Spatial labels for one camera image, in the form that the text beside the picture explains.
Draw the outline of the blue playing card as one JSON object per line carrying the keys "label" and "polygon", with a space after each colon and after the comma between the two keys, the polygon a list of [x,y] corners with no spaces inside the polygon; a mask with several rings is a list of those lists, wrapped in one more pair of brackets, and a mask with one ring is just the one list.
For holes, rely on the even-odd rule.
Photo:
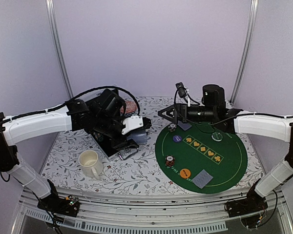
{"label": "blue playing card", "polygon": [[178,126],[182,129],[182,130],[184,130],[184,131],[187,131],[188,129],[190,129],[191,127],[192,127],[192,125],[191,124],[189,124],[189,123],[178,123]]}
{"label": "blue playing card", "polygon": [[210,175],[206,170],[202,170],[199,172],[193,179],[192,182],[194,185],[196,185],[198,188],[202,189],[204,188],[209,182],[211,182],[213,179],[213,176]]}

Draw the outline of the purple small blind button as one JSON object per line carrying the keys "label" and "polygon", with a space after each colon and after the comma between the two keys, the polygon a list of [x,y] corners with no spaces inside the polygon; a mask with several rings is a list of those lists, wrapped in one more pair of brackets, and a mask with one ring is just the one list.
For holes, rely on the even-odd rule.
{"label": "purple small blind button", "polygon": [[176,142],[176,143],[179,143],[182,141],[182,137],[179,136],[179,135],[174,135],[173,136],[173,141]]}

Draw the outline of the red black poker chip stack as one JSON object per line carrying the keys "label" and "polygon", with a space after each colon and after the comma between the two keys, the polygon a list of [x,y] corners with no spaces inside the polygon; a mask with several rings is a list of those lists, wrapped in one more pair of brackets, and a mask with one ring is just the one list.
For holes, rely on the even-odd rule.
{"label": "red black poker chip stack", "polygon": [[166,158],[165,158],[165,165],[167,167],[173,167],[174,164],[175,164],[175,158],[174,158],[174,156],[172,156],[172,155],[166,156]]}

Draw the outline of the orange big blind button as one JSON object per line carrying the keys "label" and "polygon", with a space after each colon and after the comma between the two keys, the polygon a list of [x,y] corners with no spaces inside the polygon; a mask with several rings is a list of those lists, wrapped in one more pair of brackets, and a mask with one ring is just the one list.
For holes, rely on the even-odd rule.
{"label": "orange big blind button", "polygon": [[183,169],[180,170],[179,175],[180,175],[181,178],[187,179],[187,178],[190,178],[191,171],[189,169],[187,169],[187,168],[183,168]]}

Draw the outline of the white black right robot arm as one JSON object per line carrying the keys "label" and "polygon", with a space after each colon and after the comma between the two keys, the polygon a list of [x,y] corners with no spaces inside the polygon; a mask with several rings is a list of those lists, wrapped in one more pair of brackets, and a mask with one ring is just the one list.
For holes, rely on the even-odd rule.
{"label": "white black right robot arm", "polygon": [[242,206],[246,212],[252,213],[261,206],[262,201],[270,192],[293,177],[293,116],[228,109],[222,87],[207,84],[202,90],[201,104],[175,102],[160,110],[158,115],[174,124],[183,122],[203,125],[206,122],[222,132],[251,134],[289,143],[289,151],[284,159],[248,191]]}

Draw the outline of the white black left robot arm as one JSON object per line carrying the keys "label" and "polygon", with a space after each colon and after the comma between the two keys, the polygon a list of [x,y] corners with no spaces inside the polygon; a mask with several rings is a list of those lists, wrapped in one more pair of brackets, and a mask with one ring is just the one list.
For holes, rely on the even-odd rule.
{"label": "white black left robot arm", "polygon": [[101,95],[89,101],[82,100],[79,94],[49,109],[9,117],[0,113],[0,172],[8,173],[30,189],[53,212],[63,207],[65,199],[59,198],[52,182],[21,160],[16,144],[50,133],[83,129],[88,134],[98,132],[111,138],[111,147],[118,151],[137,146],[127,136],[143,128],[143,118],[125,117],[126,102],[118,95],[119,87],[101,89]]}

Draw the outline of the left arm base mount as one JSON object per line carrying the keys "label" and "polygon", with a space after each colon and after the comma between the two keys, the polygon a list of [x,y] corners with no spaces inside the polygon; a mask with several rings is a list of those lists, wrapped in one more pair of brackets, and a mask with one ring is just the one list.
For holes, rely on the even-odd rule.
{"label": "left arm base mount", "polygon": [[77,217],[80,202],[72,195],[61,198],[57,194],[50,194],[45,198],[38,198],[38,208],[54,214]]}

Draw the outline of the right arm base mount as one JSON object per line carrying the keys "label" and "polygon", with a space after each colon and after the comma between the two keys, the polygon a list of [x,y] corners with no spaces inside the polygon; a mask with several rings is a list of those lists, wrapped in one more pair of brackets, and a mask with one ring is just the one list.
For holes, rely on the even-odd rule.
{"label": "right arm base mount", "polygon": [[229,217],[247,215],[268,208],[265,198],[260,196],[247,196],[240,200],[229,200],[225,203],[224,209]]}

